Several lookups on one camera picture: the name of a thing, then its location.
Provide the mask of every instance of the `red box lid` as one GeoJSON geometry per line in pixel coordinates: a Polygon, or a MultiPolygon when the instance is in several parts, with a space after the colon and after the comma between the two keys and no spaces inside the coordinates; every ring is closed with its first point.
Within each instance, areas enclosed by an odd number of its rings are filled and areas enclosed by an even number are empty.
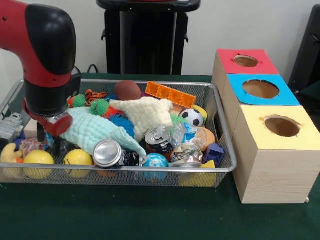
{"type": "Polygon", "coordinates": [[[263,49],[218,49],[217,52],[227,74],[279,74],[263,49]]]}

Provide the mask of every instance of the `white wall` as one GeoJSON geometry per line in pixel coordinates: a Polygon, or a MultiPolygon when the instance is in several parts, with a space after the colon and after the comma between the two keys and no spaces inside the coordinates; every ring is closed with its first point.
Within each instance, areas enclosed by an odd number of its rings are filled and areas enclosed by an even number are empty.
{"type": "MultiPolygon", "coordinates": [[[[52,5],[68,12],[77,36],[76,66],[86,71],[95,63],[106,72],[104,10],[95,0],[22,0],[52,5]]],[[[217,48],[266,49],[281,75],[289,80],[310,16],[318,0],[202,0],[190,12],[182,74],[211,75],[217,48]]],[[[21,79],[19,59],[0,50],[0,102],[21,79]]]]}

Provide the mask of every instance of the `orange lego brick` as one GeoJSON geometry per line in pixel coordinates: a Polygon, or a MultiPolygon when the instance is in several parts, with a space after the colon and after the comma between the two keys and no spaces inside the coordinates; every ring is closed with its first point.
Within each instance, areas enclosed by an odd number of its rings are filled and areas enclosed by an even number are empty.
{"type": "Polygon", "coordinates": [[[160,99],[168,99],[175,104],[189,109],[193,107],[197,99],[196,96],[175,90],[173,88],[152,81],[148,82],[145,93],[160,99]]]}

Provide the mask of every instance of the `soccer ball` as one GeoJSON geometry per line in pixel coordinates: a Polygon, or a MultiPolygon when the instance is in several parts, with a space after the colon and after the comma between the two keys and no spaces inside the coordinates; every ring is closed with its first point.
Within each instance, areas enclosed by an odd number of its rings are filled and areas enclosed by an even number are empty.
{"type": "Polygon", "coordinates": [[[180,117],[186,120],[189,125],[202,127],[204,125],[204,118],[201,113],[195,109],[186,109],[179,114],[180,117]]]}

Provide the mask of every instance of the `metal basket rim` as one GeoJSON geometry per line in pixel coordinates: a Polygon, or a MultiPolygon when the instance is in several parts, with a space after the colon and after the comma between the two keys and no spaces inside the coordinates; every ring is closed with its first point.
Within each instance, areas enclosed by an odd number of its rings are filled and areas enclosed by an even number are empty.
{"type": "MultiPolygon", "coordinates": [[[[111,80],[111,79],[82,79],[84,83],[105,83],[115,84],[122,80],[111,80]]],[[[137,84],[148,84],[147,81],[133,81],[137,84]]],[[[99,168],[90,165],[63,165],[63,164],[28,164],[28,163],[5,163],[0,162],[0,168],[25,168],[25,169],[75,169],[75,170],[99,170],[99,171],[128,171],[128,172],[174,172],[174,173],[229,173],[237,167],[237,158],[232,145],[232,140],[229,134],[225,113],[223,111],[220,95],[216,86],[207,82],[177,82],[177,81],[152,81],[162,85],[184,85],[184,86],[204,86],[213,89],[214,98],[217,105],[217,111],[221,118],[221,125],[223,134],[225,136],[227,150],[230,156],[230,167],[225,168],[189,168],[189,167],[136,167],[136,166],[121,166],[112,167],[108,169],[99,168]]],[[[18,80],[12,89],[9,91],[5,99],[0,105],[0,113],[4,111],[10,100],[15,96],[17,91],[22,88],[24,80],[18,80]]]]}

